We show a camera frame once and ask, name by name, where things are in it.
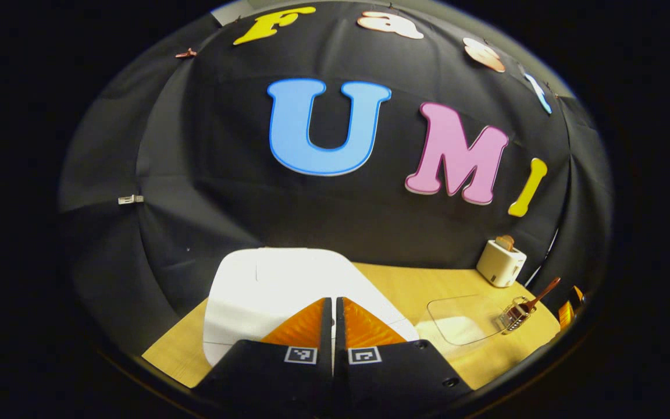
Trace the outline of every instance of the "pink letter m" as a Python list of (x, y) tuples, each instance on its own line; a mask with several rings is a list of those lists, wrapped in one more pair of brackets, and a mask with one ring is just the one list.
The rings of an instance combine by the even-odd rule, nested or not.
[(428, 120), (428, 133), (418, 171), (405, 179), (412, 193), (435, 194), (441, 188), (439, 165), (444, 160), (444, 178), (449, 196), (474, 172), (472, 182), (462, 191), (471, 204), (487, 205), (493, 200), (493, 184), (500, 156), (508, 145), (508, 136), (495, 127), (485, 127), (477, 140), (467, 148), (465, 131), (459, 114), (448, 106), (426, 102), (420, 113)]

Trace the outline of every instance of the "letter u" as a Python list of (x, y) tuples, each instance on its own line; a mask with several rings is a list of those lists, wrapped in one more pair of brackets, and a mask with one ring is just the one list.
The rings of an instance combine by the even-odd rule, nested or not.
[(314, 98), (325, 92), (316, 79), (286, 79), (272, 83), (270, 150), (282, 165), (314, 176), (338, 176), (353, 172), (369, 159), (379, 119), (379, 105), (391, 98), (391, 90), (375, 83), (349, 81), (341, 91), (351, 98), (348, 138), (338, 148), (321, 148), (309, 140), (309, 120)]

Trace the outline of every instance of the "white board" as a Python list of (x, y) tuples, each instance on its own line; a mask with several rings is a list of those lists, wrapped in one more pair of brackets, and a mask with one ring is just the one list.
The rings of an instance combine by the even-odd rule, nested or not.
[[(330, 250), (274, 248), (237, 250), (219, 265), (208, 293), (203, 353), (214, 365), (237, 340), (260, 340), (322, 297), (348, 297), (406, 340), (418, 332), (343, 255)], [(332, 326), (332, 344), (335, 340)]]

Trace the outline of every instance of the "black fabric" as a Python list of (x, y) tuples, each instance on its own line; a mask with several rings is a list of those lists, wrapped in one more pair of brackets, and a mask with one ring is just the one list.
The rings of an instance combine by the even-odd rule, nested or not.
[[(123, 348), (145, 349), (149, 335), (171, 323), (149, 318), (175, 319), (195, 307), (208, 295), (220, 260), (241, 248), (321, 247), (355, 262), (474, 268), (487, 240), (510, 234), (528, 255), (518, 276), (524, 283), (543, 262), (562, 220), (542, 280), (535, 279), (532, 290), (558, 275), (566, 281), (558, 287), (564, 293), (567, 283), (581, 284), (603, 267), (595, 255), (607, 240), (599, 228), (611, 225), (612, 202), (603, 198), (609, 183), (598, 173), (607, 163), (596, 158), (601, 145), (575, 100), (553, 100), (542, 86), (553, 108), (548, 115), (513, 58), (495, 48), (507, 72), (484, 68), (462, 44), (463, 37), (482, 38), (434, 17), (370, 3), (313, 6), (316, 13), (300, 15), (276, 35), (236, 46), (233, 41), (257, 15), (218, 31), (210, 16), (199, 19), (138, 58), (87, 112), (67, 157), (61, 210), (69, 214), (143, 194), (145, 202), (126, 211), (137, 217), (149, 270), (126, 273), (131, 278), (124, 281), (127, 287), (154, 283), (160, 295), (142, 297), (141, 310), (151, 315), (135, 327), (147, 331), (146, 339), (121, 334), (109, 317), (101, 318)], [(365, 10), (405, 16), (425, 38), (363, 29), (356, 20)], [(196, 58), (173, 57), (189, 47), (198, 51)], [(274, 159), (266, 89), (290, 77), (327, 84), (315, 99), (309, 130), (313, 143), (325, 148), (341, 145), (348, 132), (351, 103), (340, 92), (343, 83), (390, 88), (372, 155), (362, 167), (314, 177)], [(460, 193), (449, 197), (445, 183), (433, 196), (405, 189), (425, 143), (426, 119), (418, 110), (425, 101), (456, 109), (469, 143), (487, 125), (509, 136), (491, 204), (469, 204)], [(521, 193), (534, 157), (545, 161), (547, 176), (529, 212), (513, 217), (508, 207)], [(596, 211), (589, 210), (591, 203)], [(72, 222), (86, 228), (90, 217)], [(566, 254), (579, 247), (585, 249), (575, 250), (580, 259), (567, 263)], [(74, 259), (91, 251), (75, 249)], [(90, 273), (101, 270), (99, 259), (91, 263), (74, 265), (78, 289), (100, 289), (102, 279)], [(115, 305), (110, 313), (133, 310), (133, 303), (123, 305), (108, 289), (102, 293), (88, 298), (93, 313), (104, 310), (100, 304)], [(557, 295), (546, 301), (555, 303)]]

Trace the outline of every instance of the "wooden table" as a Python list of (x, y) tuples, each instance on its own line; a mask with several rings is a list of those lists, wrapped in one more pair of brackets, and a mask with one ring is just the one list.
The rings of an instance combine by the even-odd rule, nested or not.
[[(508, 288), (496, 288), (474, 269), (354, 265), (413, 325), (420, 321), (428, 302), (440, 298), (479, 294), (502, 308), (514, 297), (534, 297), (518, 283)], [(190, 388), (211, 370), (202, 349), (206, 301), (198, 304), (143, 354), (143, 358), (160, 371)], [(451, 366), (471, 388), (477, 389), (518, 364), (559, 331), (556, 317), (538, 303), (536, 313), (517, 331), (493, 337), (481, 350), (452, 361)]]

